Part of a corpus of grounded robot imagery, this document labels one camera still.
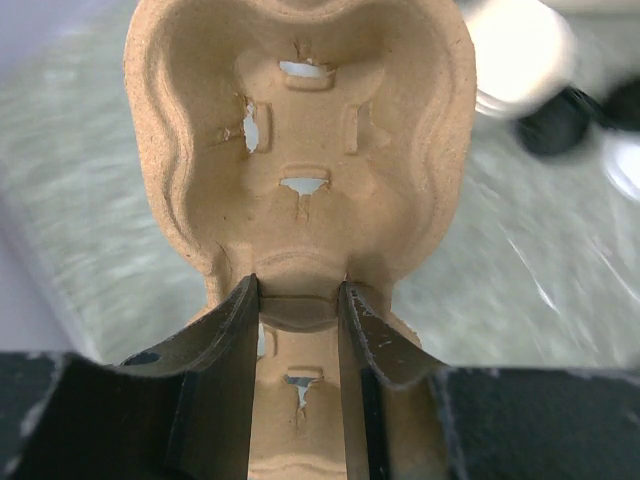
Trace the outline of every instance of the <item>white object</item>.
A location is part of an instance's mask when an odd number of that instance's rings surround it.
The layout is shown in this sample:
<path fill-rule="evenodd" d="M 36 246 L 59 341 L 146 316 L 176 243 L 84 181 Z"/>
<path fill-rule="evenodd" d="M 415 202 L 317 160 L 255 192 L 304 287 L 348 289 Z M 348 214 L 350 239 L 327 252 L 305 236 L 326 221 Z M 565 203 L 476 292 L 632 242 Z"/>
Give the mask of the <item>white object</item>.
<path fill-rule="evenodd" d="M 640 133 L 604 132 L 602 163 L 613 186 L 627 198 L 640 201 Z"/>
<path fill-rule="evenodd" d="M 571 81 L 576 40 L 566 20 L 538 0 L 484 0 L 463 9 L 476 49 L 476 110 L 524 116 Z"/>

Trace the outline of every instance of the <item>black object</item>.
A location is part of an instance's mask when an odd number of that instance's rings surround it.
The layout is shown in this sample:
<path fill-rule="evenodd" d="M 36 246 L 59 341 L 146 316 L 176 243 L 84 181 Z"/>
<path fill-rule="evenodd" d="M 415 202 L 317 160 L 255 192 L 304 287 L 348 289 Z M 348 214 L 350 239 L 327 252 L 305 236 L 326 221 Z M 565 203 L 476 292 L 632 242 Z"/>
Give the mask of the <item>black object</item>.
<path fill-rule="evenodd" d="M 550 158 L 568 152 L 586 136 L 600 107 L 586 93 L 567 87 L 535 113 L 515 122 L 515 136 L 532 155 Z"/>
<path fill-rule="evenodd" d="M 349 480 L 640 478 L 640 376 L 438 366 L 357 286 L 339 311 Z"/>
<path fill-rule="evenodd" d="M 339 295 L 349 480 L 637 480 L 640 377 L 447 367 Z M 120 367 L 0 355 L 0 478 L 245 480 L 258 283 Z"/>
<path fill-rule="evenodd" d="M 258 284 L 122 367 L 0 355 L 0 476 L 246 479 Z"/>
<path fill-rule="evenodd" d="M 614 88 L 602 103 L 605 128 L 640 132 L 640 78 Z"/>

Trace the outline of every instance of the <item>gray carpet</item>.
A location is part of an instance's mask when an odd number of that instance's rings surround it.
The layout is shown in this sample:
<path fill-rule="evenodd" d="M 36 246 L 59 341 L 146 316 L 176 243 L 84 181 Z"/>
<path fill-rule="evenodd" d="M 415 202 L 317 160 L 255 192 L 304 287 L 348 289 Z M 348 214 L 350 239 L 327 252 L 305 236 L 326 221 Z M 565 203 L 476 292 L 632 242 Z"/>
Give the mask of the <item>gray carpet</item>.
<path fill-rule="evenodd" d="M 121 68 L 134 4 L 68 31 L 0 84 L 0 189 L 105 361 L 177 331 L 204 302 L 144 195 Z M 640 68 L 639 18 L 570 20 L 578 86 L 600 95 Z M 596 136 L 543 165 L 485 126 L 453 226 L 398 285 L 394 310 L 454 364 L 634 364 L 639 222 L 602 174 Z"/>

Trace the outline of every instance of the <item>gray floor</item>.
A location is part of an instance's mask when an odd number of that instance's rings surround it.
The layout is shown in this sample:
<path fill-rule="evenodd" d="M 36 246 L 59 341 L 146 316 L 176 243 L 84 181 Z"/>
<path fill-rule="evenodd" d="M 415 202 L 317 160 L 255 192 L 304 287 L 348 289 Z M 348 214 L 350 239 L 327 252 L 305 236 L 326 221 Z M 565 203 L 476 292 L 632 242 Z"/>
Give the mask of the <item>gray floor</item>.
<path fill-rule="evenodd" d="M 156 228 L 122 86 L 125 0 L 0 84 L 0 189 L 20 212 L 70 322 L 118 361 L 178 330 L 199 275 Z M 577 84 L 640 69 L 640 18 L 572 18 Z M 394 310 L 454 364 L 632 365 L 640 358 L 640 205 L 602 174 L 597 141 L 556 165 L 500 125 L 474 135 L 441 247 Z"/>

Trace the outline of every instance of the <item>blurry background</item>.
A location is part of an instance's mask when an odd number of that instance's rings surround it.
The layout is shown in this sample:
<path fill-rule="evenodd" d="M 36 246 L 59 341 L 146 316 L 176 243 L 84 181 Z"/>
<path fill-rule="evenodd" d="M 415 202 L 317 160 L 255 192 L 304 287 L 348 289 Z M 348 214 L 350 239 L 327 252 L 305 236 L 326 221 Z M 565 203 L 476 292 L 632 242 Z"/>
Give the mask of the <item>blurry background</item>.
<path fill-rule="evenodd" d="M 68 22 L 0 76 L 0 197 L 59 312 L 109 362 L 163 340 L 204 303 L 143 189 L 121 66 L 135 3 Z M 640 71 L 640 13 L 568 18 L 578 87 L 598 98 Z M 448 235 L 394 293 L 428 352 L 453 364 L 640 360 L 640 204 L 608 183 L 600 157 L 597 131 L 545 164 L 506 125 L 478 128 Z"/>

